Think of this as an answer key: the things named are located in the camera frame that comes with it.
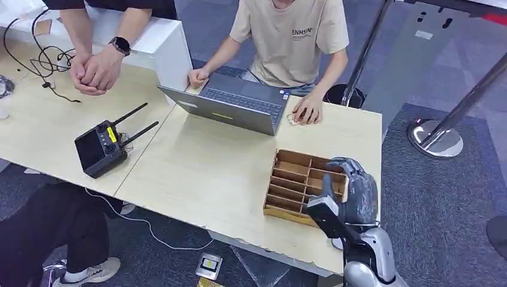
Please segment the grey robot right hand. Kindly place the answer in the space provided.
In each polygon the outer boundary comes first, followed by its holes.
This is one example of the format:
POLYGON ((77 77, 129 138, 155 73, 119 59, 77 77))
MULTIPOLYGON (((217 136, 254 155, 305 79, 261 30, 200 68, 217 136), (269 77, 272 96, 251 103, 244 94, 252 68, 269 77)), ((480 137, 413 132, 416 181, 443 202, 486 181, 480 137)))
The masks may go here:
POLYGON ((347 191, 343 194, 346 201, 338 205, 340 220, 363 227, 377 225, 378 189, 374 177, 352 158, 332 158, 326 167, 342 168, 349 180, 347 191))

